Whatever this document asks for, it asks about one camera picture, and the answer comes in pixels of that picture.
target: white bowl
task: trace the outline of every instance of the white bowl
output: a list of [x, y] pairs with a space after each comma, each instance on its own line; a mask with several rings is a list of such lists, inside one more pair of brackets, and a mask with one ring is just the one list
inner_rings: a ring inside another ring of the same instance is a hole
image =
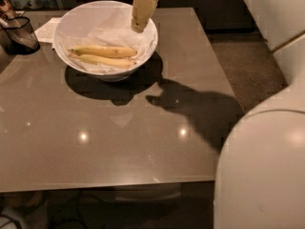
[[[131, 29], [132, 6], [114, 1], [87, 3], [67, 12], [58, 24], [53, 39], [59, 57], [72, 68], [104, 81], [129, 77], [153, 55], [158, 33], [150, 19], [142, 33]], [[136, 64], [128, 70], [94, 66], [68, 57], [68, 49], [78, 44], [128, 46], [137, 50]]]

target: glossy table surface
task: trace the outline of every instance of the glossy table surface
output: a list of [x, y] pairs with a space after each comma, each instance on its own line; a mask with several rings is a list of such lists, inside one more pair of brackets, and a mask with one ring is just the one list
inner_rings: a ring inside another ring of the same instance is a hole
[[[37, 29], [63, 13], [26, 16]], [[152, 20], [155, 54], [116, 83], [78, 73], [51, 44], [0, 47], [0, 192], [214, 180], [242, 111], [193, 9]]]

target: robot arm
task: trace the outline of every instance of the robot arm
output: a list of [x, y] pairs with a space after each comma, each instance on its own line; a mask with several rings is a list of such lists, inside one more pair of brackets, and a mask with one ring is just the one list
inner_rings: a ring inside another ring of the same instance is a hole
[[146, 28], [158, 0], [133, 0], [132, 5], [132, 29], [136, 32], [143, 32]]

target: gray carpet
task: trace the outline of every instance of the gray carpet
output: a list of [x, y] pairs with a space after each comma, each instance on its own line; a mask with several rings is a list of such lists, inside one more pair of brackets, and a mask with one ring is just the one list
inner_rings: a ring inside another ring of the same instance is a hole
[[258, 31], [208, 37], [244, 113], [287, 86]]

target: white robot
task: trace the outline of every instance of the white robot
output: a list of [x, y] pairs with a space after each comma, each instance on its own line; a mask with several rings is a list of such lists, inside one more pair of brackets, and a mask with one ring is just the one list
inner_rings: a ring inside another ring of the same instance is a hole
[[[134, 1], [132, 28], [141, 32], [157, 0]], [[244, 2], [288, 87], [229, 134], [216, 169], [214, 228], [305, 228], [305, 0]]]

